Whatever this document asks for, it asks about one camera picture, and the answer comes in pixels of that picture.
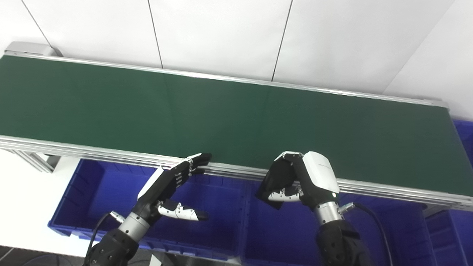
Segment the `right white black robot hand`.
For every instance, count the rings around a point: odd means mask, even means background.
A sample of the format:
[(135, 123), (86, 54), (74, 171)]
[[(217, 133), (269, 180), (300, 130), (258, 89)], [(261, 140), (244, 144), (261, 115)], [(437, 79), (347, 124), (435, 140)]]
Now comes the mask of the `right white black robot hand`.
[(338, 202), (340, 189), (329, 160), (314, 151), (281, 153), (270, 166), (258, 191), (259, 199), (280, 209), (300, 201), (311, 209)]

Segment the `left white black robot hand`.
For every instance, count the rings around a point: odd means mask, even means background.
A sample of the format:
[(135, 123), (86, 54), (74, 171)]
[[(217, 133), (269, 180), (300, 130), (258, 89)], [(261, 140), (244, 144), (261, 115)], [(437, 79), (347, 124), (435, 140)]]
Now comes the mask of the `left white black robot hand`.
[(203, 174), (211, 153), (198, 153), (183, 159), (169, 170), (158, 168), (141, 191), (131, 212), (153, 226), (162, 216), (190, 221), (206, 221), (208, 214), (171, 200), (176, 190), (190, 177)]

